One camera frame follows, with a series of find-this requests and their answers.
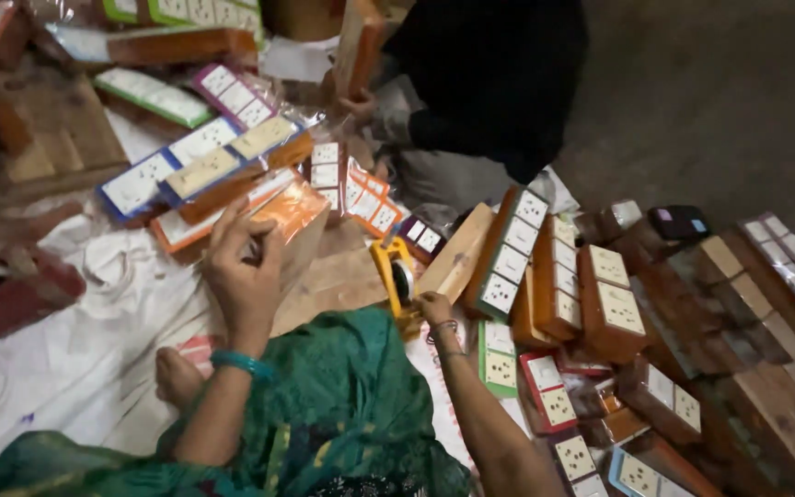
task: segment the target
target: bangle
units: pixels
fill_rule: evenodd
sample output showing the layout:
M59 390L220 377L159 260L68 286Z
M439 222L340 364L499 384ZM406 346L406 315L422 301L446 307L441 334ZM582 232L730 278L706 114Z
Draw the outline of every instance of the bangle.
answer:
M215 350L214 353L210 355L210 363L213 364L215 368L226 365L245 370L254 378L271 379L275 376L275 372L272 371L272 368L264 363L257 361L253 357L238 354L230 350Z
M435 344L435 333L440 332L444 328L451 328L453 333L458 333L458 321L455 319L447 319L445 322L435 324L431 327L431 330L428 331L428 336L425 338L425 342L428 345Z

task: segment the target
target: green fabric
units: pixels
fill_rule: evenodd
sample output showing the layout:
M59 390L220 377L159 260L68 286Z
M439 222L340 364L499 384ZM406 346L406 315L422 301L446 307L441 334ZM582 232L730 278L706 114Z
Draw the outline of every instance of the green fabric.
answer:
M436 497L468 495L468 470L435 440L431 392L388 312L322 313L271 340L262 361L277 378L253 383L226 468L168 460L185 417L151 457L26 433L0 456L0 495L293 497L337 476L368 475L409 475Z

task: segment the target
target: gray floor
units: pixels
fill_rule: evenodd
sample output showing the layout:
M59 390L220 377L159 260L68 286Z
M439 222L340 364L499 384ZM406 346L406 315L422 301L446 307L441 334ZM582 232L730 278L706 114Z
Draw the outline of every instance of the gray floor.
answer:
M555 163L583 206L771 210L795 231L795 0L585 0L588 63Z

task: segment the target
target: gray pants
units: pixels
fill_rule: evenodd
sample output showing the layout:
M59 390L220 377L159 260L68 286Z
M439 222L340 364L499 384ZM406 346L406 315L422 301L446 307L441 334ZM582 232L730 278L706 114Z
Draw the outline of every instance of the gray pants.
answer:
M508 187L517 184L501 163L486 157L414 148L407 125L410 113L424 108L424 103L405 75L375 93L379 106L371 125L372 136L390 151L397 196L409 209L438 203L462 213L480 202L501 203Z

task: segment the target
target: woman's hand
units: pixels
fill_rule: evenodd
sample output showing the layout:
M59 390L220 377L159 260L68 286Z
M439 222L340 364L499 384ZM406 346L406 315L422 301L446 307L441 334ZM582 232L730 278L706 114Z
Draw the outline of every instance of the woman's hand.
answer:
M362 88L359 99L353 101L348 98L340 98L339 104L354 116L358 127L364 127L373 120L373 113L376 111L376 96L366 88Z
M436 292L425 292L414 301L414 306L422 312L428 325L434 328L437 324L452 319L452 304L446 295Z
M281 297L281 251L284 241L274 220L257 223L240 212L242 196L214 224L204 260L204 275L223 310L232 349L259 357L269 341ZM245 257L253 245L259 266Z

